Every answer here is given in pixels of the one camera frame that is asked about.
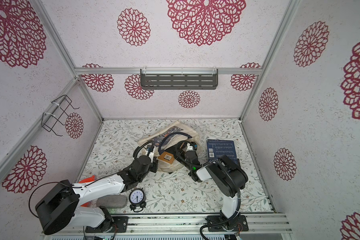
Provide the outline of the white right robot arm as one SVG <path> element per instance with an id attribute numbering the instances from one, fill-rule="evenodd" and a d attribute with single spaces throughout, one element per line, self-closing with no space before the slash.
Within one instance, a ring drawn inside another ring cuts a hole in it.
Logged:
<path id="1" fill-rule="evenodd" d="M 234 219 L 239 215 L 241 206 L 241 190 L 248 182 L 248 176 L 242 168 L 231 158 L 222 155 L 200 164 L 194 150 L 176 150 L 178 162 L 189 169 L 189 176 L 195 182 L 213 180 L 223 194 L 221 218 L 223 221 Z"/>

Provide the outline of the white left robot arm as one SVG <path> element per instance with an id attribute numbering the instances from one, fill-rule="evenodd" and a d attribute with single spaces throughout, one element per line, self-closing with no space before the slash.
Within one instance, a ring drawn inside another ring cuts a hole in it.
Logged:
<path id="1" fill-rule="evenodd" d="M 124 170 L 96 181 L 58 182 L 35 206 L 44 234 L 53 235 L 66 227 L 90 227 L 98 232 L 109 230 L 114 221 L 107 208 L 83 205 L 104 196 L 127 192 L 157 169 L 158 160 L 154 155 L 142 155 Z"/>

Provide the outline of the beige canvas tote bag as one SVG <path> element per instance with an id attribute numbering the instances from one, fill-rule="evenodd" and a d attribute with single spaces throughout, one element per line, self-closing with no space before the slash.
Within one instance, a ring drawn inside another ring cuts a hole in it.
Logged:
<path id="1" fill-rule="evenodd" d="M 138 145 L 152 141 L 155 146 L 154 157 L 158 159 L 158 156 L 164 151 L 171 152 L 175 156 L 175 146 L 180 141 L 196 142 L 200 143 L 200 135 L 191 127 L 176 121 L 171 125 L 167 126 L 163 130 L 138 141 Z M 158 170 L 163 173 L 173 173 L 181 169 L 184 165 L 175 160 L 173 164 L 168 165 L 158 160 Z"/>

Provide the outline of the orange spine book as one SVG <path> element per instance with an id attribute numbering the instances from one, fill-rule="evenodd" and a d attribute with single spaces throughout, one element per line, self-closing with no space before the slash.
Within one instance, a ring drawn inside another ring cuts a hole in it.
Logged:
<path id="1" fill-rule="evenodd" d="M 171 165 L 175 160 L 175 156 L 171 152 L 164 151 L 162 154 L 158 156 L 158 160 L 162 161 L 165 164 Z"/>

